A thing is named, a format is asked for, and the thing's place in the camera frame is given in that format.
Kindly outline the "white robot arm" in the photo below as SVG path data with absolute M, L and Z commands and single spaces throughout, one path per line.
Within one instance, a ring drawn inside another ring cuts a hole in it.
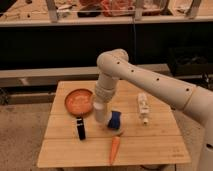
M 125 50 L 115 49 L 101 53 L 97 58 L 100 70 L 95 84 L 93 102 L 95 119 L 106 124 L 109 121 L 107 103 L 116 92 L 119 79 L 124 79 L 141 88 L 171 107 L 182 111 L 205 128 L 204 140 L 197 171 L 213 169 L 213 91 L 128 62 Z

